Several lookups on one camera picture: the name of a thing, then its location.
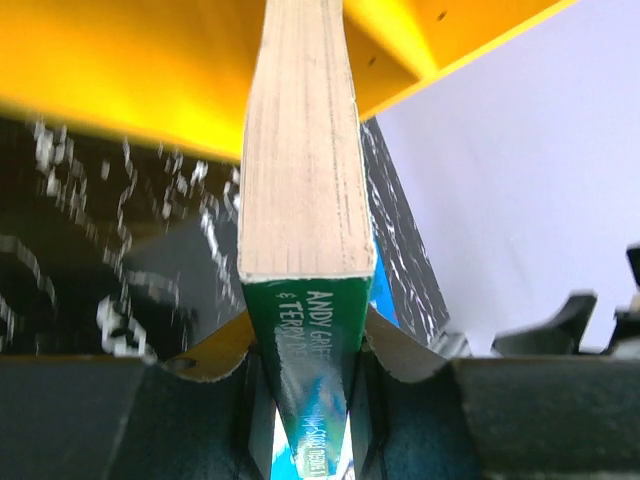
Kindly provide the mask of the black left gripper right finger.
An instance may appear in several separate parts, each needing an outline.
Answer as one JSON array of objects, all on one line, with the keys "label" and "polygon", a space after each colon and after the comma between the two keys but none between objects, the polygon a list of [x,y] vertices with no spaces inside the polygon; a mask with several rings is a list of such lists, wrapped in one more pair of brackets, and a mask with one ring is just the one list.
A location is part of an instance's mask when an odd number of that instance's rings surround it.
[{"label": "black left gripper right finger", "polygon": [[445,359],[369,310],[350,405],[359,479],[635,479],[639,363]]}]

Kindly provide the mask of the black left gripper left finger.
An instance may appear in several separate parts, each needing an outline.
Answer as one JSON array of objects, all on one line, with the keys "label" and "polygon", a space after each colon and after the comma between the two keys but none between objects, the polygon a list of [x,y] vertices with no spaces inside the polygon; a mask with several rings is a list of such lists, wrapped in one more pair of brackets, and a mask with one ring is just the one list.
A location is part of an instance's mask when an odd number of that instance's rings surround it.
[{"label": "black left gripper left finger", "polygon": [[266,479],[274,421],[247,314],[167,366],[1,359],[5,479]]}]

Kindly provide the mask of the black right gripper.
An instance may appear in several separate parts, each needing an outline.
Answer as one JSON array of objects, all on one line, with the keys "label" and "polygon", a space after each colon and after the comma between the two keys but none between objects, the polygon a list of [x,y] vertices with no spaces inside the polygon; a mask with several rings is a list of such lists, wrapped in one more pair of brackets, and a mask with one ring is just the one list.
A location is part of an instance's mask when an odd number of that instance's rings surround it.
[{"label": "black right gripper", "polygon": [[569,295],[557,313],[545,322],[497,334],[492,351],[499,356],[521,355],[639,355],[639,245],[626,249],[636,291],[628,307],[614,312],[615,328],[607,347],[598,352],[580,350],[580,343],[597,303],[593,291]]}]

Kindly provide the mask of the green 104-Storey Treehouse book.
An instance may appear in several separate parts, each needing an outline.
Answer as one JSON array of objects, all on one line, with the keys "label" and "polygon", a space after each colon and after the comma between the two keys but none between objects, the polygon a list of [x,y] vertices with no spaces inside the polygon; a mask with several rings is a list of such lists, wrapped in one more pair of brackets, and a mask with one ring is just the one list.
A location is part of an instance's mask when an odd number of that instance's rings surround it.
[{"label": "green 104-Storey Treehouse book", "polygon": [[339,1],[270,1],[247,107],[237,267],[303,479],[338,467],[373,281]]}]

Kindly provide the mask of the blue 130-Storey Treehouse book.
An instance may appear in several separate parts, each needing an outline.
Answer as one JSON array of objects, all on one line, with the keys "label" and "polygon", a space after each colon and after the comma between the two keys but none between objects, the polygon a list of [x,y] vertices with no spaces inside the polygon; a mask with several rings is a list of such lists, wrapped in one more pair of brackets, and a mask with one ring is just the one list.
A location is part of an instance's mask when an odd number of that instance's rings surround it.
[{"label": "blue 130-Storey Treehouse book", "polygon": [[384,268],[382,253],[376,246],[377,261],[369,296],[370,305],[389,323],[399,327],[391,287]]}]

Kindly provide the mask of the yellow wooden shelf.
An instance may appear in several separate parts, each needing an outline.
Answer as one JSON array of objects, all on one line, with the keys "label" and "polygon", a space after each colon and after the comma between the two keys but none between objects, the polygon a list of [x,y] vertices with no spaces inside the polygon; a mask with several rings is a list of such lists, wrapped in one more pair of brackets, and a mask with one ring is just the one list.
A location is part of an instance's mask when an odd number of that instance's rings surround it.
[{"label": "yellow wooden shelf", "polygon": [[[369,119],[565,8],[562,1],[348,1]],[[1,107],[237,159],[261,1],[5,1]]]}]

